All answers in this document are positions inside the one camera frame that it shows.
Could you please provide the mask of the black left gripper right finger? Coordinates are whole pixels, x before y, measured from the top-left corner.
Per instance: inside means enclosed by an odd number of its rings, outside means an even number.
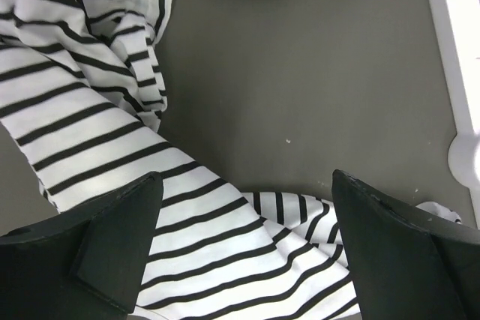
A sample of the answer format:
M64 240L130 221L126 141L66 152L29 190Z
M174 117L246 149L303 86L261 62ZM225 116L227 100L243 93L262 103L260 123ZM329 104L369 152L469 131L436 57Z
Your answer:
M479 231L335 170L331 193L363 319L478 319Z

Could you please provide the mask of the black white striped tank top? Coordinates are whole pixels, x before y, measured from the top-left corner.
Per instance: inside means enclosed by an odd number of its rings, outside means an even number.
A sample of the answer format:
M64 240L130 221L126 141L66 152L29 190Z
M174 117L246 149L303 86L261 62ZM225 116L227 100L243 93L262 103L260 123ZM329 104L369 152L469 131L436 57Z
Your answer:
M243 193L159 134L173 0L1 0L1 124L56 208L1 238L3 319L342 319L334 204Z

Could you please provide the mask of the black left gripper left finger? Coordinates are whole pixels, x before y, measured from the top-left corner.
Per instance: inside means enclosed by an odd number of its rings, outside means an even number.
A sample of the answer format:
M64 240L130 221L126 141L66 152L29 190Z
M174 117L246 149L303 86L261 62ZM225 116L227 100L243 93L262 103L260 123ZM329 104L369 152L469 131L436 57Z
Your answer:
M1 237L1 314L133 313L163 199L150 172Z

